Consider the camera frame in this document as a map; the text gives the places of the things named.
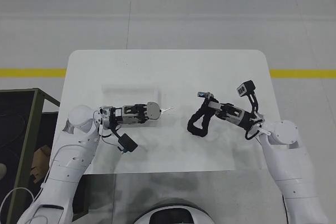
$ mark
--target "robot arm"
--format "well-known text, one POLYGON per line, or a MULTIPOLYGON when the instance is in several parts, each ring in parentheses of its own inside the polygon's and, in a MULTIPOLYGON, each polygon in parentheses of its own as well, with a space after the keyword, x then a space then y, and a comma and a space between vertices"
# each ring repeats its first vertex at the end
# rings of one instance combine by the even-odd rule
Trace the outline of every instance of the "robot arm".
POLYGON ((138 145, 127 134, 120 136, 116 127, 157 120, 161 112, 155 102, 122 108, 103 106, 99 111, 84 105, 75 107, 54 144, 41 190, 18 223, 71 223, 78 182, 92 162, 100 138, 107 137, 102 135, 103 129, 118 137, 122 153, 133 152, 138 145))
POLYGON ((209 92, 199 92, 198 96, 206 98, 204 102, 208 104, 208 110, 213 109, 216 117, 243 128, 247 140, 254 137, 259 139, 268 170, 285 198, 290 223, 329 223, 316 193, 315 170, 297 126, 288 120, 265 120, 258 114, 254 90, 252 81, 244 82, 237 88, 239 96, 248 96, 251 112, 233 104, 220 104, 209 92), (287 148, 281 149, 275 145, 285 145, 287 148))

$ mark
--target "black wire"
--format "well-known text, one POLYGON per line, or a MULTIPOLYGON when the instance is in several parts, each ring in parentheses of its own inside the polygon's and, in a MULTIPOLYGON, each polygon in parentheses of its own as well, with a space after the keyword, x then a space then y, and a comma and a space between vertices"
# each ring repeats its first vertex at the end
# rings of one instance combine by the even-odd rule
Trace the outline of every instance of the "black wire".
MULTIPOLYGON (((255 121, 251 126, 254 126, 254 125, 256 125, 256 124, 258 124, 258 123, 260 123, 260 122, 262 122, 263 121, 263 119, 260 119, 260 120, 257 120, 257 121, 255 121)), ((258 134, 259 134, 259 130, 257 130, 257 132, 255 132, 252 136, 250 136, 250 137, 248 137, 248 134, 249 134, 249 131, 247 130, 246 132, 245 132, 245 139, 246 140, 252 140, 255 136, 257 136, 258 134)))
MULTIPOLYGON (((9 114, 2 114, 0 115, 0 118, 4 118, 6 116, 18 116, 21 121, 22 121, 22 131, 20 132, 20 134, 18 134, 15 138, 12 138, 10 141, 4 143, 3 145, 0 146, 0 149, 3 149, 4 147, 6 147, 7 145, 9 145, 10 143, 12 143, 13 141, 17 140, 19 137, 21 137, 21 135, 23 134, 23 132, 25 132, 25 125, 26 125, 26 122, 25 122, 25 119, 23 118, 23 116, 21 116, 20 114, 18 113, 9 113, 9 114)), ((15 155, 16 158, 18 158, 20 160, 20 157, 14 152, 12 151, 11 149, 9 148, 4 148, 8 151, 10 151, 12 154, 15 155)))
POLYGON ((103 138, 108 138, 108 137, 111 137, 113 135, 113 132, 111 134, 109 134, 108 136, 102 136, 103 138))
POLYGON ((285 209, 285 215, 286 215, 286 223, 289 224, 289 218, 288 218, 288 215, 287 215, 287 209, 286 209, 284 195, 282 196, 282 202, 284 203, 284 209, 285 209))

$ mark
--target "black strap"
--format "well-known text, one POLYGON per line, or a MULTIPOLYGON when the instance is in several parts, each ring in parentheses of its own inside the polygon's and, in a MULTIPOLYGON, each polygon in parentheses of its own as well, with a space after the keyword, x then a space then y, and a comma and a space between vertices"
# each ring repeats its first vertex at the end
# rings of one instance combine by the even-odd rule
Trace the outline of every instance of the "black strap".
POLYGON ((212 116, 214 116, 215 114, 215 109, 208 106, 211 101, 219 103, 219 101, 213 97, 210 97, 210 99, 205 99, 199 110, 195 112, 195 114, 193 114, 192 117, 189 119, 188 126, 186 128, 188 132, 195 136, 201 137, 204 137, 208 134, 209 122, 211 121, 212 116), (202 129, 194 126, 194 123, 201 117, 203 117, 202 129))

